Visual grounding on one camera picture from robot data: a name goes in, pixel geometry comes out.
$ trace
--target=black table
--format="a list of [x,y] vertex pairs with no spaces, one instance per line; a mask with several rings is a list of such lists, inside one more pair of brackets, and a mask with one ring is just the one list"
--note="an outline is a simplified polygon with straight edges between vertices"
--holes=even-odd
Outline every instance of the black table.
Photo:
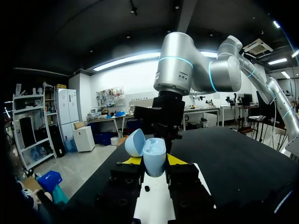
[[[272,148],[224,127],[181,132],[171,153],[195,162],[206,180],[217,207],[231,201],[240,205],[265,199],[271,190],[299,177],[299,164]],[[94,196],[110,177],[110,169],[129,155],[120,145],[69,200],[66,207],[94,208]]]

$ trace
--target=white trash bin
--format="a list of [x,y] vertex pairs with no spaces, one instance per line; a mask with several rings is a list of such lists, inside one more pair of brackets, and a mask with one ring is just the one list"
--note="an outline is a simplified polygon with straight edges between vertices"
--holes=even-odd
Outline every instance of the white trash bin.
[[118,137],[112,137],[111,138],[111,145],[112,146],[117,146],[118,143]]

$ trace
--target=pegboard with tools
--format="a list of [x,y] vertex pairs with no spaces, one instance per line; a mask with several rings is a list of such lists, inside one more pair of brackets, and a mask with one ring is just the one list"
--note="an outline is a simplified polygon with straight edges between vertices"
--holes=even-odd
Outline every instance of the pegboard with tools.
[[114,87],[97,92],[98,107],[107,108],[125,105],[123,87]]

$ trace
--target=ceiling beam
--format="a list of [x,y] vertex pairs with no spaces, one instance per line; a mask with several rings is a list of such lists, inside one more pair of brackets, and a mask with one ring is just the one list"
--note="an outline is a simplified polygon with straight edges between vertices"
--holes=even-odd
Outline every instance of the ceiling beam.
[[184,0],[181,15],[178,21],[178,32],[186,33],[192,18],[197,0]]

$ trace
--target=black screw hole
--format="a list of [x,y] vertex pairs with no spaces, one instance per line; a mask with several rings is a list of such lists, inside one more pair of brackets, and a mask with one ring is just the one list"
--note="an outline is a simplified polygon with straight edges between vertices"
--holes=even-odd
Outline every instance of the black screw hole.
[[132,179],[126,179],[126,183],[132,183],[133,180]]

